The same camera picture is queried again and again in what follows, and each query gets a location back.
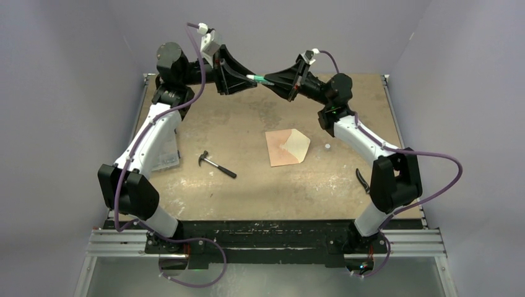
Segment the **green white glue stick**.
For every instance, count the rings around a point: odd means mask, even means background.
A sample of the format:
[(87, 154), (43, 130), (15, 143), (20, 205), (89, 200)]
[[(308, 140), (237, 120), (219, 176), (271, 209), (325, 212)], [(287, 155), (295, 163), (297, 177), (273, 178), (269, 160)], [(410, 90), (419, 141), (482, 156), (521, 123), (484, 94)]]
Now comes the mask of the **green white glue stick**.
[(265, 79), (263, 75), (247, 74), (246, 78), (248, 80), (250, 80), (251, 82), (254, 82), (256, 84), (262, 84), (262, 85), (266, 85), (266, 86), (274, 86), (274, 83), (270, 82), (267, 79)]

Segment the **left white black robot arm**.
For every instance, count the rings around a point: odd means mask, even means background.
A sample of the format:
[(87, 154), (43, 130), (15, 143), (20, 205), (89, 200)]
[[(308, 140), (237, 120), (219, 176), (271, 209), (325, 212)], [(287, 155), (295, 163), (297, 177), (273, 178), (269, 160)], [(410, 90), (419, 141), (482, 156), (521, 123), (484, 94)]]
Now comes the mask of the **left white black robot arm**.
[[(105, 205), (115, 214), (129, 215), (161, 235), (160, 244), (170, 253), (184, 247), (179, 219), (160, 206), (160, 194), (149, 181), (165, 142), (189, 111), (189, 102), (214, 83), (221, 95), (231, 95), (257, 85), (254, 72), (242, 66), (220, 45), (210, 60), (202, 54), (191, 62), (180, 45), (168, 42), (157, 50), (156, 90), (139, 132), (112, 164), (103, 164), (97, 176)], [(193, 85), (200, 85), (197, 93)]]

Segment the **brown envelope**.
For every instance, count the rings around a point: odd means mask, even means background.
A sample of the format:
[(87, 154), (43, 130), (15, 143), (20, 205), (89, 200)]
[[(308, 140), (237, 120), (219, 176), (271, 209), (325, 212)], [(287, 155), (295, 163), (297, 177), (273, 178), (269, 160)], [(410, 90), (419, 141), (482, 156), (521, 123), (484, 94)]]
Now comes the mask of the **brown envelope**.
[(297, 129), (265, 132), (271, 167), (302, 163), (311, 140)]

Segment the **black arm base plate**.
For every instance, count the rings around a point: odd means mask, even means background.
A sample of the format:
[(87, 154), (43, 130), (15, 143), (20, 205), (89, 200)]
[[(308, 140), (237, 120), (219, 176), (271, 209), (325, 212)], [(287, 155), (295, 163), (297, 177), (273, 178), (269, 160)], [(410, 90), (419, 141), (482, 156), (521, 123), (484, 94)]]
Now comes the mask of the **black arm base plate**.
[(349, 220), (240, 220), (183, 222), (179, 239), (170, 243), (147, 235), (145, 253), (189, 258), (190, 269), (209, 264), (319, 264), (358, 270), (363, 262), (387, 251), (380, 235), (360, 238)]

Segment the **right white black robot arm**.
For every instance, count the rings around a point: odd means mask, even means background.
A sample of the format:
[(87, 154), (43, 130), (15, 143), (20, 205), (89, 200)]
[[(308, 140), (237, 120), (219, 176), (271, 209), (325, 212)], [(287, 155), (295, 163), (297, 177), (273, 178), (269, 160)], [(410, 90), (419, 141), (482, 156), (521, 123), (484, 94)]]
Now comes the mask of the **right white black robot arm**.
[(266, 86), (276, 95), (293, 101), (303, 95), (323, 105), (318, 112), (319, 125), (330, 136), (351, 146), (371, 166), (371, 203), (359, 215), (348, 234), (349, 247), (357, 252), (371, 245), (372, 236), (395, 210), (410, 205), (422, 194), (419, 163), (413, 150), (389, 148), (350, 109), (353, 80), (337, 73), (322, 82), (310, 72), (311, 63), (298, 57), (295, 64), (279, 72), (266, 74)]

